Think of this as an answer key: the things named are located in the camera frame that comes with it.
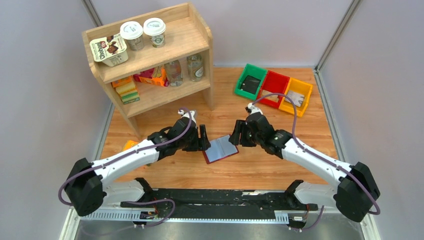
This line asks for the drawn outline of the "red leather card holder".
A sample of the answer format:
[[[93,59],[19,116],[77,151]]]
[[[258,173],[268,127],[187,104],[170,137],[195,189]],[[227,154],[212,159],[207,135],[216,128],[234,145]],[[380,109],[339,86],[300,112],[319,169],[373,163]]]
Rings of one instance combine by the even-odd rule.
[[[205,162],[209,165],[239,153],[238,148],[229,142],[230,135],[210,141],[210,147],[203,151]]]

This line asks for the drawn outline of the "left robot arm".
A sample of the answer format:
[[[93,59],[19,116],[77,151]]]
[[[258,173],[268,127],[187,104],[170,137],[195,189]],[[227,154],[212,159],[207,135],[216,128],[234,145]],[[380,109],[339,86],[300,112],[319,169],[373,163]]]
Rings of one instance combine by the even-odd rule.
[[[79,159],[59,192],[66,193],[68,204],[80,217],[92,214],[105,204],[135,202],[144,194],[143,185],[137,180],[120,184],[116,179],[173,156],[178,150],[197,152],[210,147],[206,126],[197,125],[194,117],[185,113],[173,126],[153,132],[128,150],[93,162]]]

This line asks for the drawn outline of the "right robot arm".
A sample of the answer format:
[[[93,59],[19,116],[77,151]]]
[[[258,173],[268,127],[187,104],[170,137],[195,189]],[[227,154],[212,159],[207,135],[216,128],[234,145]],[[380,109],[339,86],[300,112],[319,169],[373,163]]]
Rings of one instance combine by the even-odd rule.
[[[270,155],[293,162],[313,172],[326,184],[294,181],[290,187],[302,204],[317,204],[337,208],[346,218],[361,222],[381,193],[370,168],[357,162],[351,165],[331,158],[302,142],[294,134],[274,129],[260,112],[238,119],[229,137],[234,146],[260,146]]]

